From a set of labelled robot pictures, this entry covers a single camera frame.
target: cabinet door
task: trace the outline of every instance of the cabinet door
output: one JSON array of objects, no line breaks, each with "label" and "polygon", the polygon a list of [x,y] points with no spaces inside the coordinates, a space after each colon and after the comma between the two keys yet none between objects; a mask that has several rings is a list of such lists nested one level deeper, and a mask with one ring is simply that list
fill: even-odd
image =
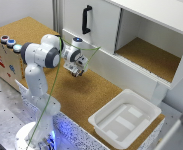
[{"label": "cabinet door", "polygon": [[[82,15],[87,5],[87,28],[90,33],[82,34]],[[121,9],[104,0],[64,0],[63,28],[82,38],[88,43],[101,46],[111,54],[114,53]]]}]

